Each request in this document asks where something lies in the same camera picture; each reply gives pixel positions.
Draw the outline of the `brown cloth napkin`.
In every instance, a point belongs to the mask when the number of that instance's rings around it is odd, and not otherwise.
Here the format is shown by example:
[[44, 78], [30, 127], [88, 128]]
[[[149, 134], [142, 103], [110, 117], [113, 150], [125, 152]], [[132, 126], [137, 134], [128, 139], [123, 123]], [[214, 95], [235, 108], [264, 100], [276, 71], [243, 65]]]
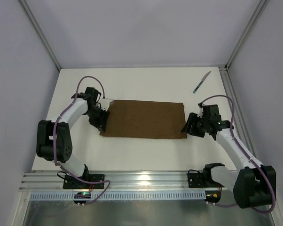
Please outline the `brown cloth napkin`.
[[103, 137], [186, 139], [183, 103], [114, 100]]

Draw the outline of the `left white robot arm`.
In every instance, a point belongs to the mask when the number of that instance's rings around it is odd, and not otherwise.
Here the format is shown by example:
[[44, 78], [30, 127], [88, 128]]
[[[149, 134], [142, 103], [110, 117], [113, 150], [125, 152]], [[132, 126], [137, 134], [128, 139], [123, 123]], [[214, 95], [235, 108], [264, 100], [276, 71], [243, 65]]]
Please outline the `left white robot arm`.
[[71, 99], [70, 105], [59, 116], [38, 123], [36, 154], [60, 167], [57, 175], [64, 174], [64, 189], [103, 189], [105, 176], [90, 174], [87, 165], [73, 154], [71, 128], [86, 115], [91, 126], [105, 132], [113, 101], [92, 87], [83, 93], [75, 93]]

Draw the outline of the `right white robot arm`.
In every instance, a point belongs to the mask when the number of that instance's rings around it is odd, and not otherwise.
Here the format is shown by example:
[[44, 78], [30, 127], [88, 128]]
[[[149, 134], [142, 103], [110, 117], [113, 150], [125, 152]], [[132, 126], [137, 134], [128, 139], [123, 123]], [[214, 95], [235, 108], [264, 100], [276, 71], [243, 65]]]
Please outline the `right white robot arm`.
[[198, 174], [200, 183], [227, 188], [242, 209], [264, 205], [274, 208], [275, 169], [265, 166], [242, 144], [232, 122], [221, 118], [217, 105], [200, 105], [200, 108], [200, 114], [189, 114], [181, 131], [194, 137], [211, 136], [226, 151], [237, 170], [234, 173], [223, 163], [206, 164]]

